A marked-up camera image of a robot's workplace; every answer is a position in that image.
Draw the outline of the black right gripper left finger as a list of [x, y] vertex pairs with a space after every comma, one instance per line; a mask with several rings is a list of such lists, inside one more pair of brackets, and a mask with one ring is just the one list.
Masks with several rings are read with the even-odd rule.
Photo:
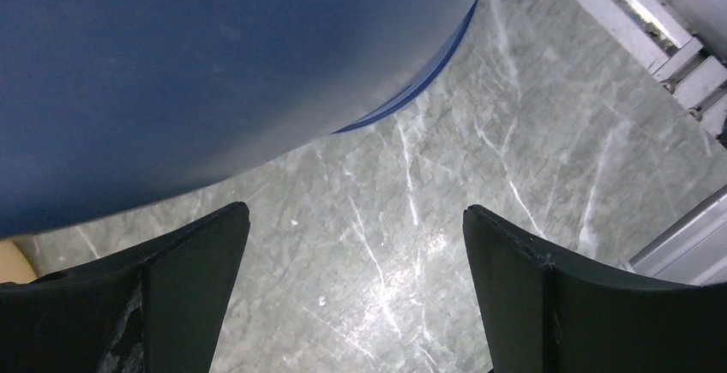
[[233, 202], [173, 232], [1, 286], [4, 372], [207, 372], [249, 235]]

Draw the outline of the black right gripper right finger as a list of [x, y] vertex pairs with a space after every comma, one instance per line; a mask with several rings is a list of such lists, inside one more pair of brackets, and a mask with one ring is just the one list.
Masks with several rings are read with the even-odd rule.
[[725, 284], [614, 268], [479, 205], [463, 233], [494, 371], [725, 371]]

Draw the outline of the cream cartoon bucket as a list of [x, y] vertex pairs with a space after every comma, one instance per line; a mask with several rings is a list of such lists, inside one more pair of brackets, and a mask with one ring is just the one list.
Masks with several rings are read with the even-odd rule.
[[38, 278], [30, 261], [9, 239], [1, 241], [0, 282], [27, 284]]

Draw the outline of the blue bucket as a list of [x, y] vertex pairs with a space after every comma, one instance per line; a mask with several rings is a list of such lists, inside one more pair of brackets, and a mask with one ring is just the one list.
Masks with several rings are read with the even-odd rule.
[[1, 234], [198, 190], [371, 125], [478, 0], [1, 0]]

